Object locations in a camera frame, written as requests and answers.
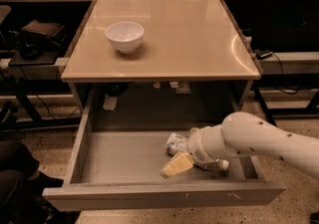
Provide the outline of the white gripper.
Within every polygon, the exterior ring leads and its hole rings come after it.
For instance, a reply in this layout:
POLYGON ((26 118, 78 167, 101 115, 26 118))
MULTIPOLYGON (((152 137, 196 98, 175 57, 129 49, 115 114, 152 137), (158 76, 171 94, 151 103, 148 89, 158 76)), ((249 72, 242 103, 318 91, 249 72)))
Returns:
POLYGON ((189 152, 177 153, 160 171, 163 178, 171 178, 191 168, 194 164, 213 163, 214 159, 207 153, 204 142, 212 139, 214 130, 211 127, 193 127, 190 130, 186 148, 189 152))

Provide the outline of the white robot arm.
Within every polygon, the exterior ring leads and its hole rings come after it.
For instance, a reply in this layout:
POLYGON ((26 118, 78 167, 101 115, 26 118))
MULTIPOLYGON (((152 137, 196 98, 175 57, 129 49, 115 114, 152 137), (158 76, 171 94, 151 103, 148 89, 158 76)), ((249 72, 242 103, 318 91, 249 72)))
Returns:
POLYGON ((194 127, 188 137, 173 132, 165 151, 172 159, 160 172, 164 178, 194 166, 225 171, 230 157, 265 155, 319 179, 319 139, 280 129, 248 112, 234 112, 219 125, 194 127))

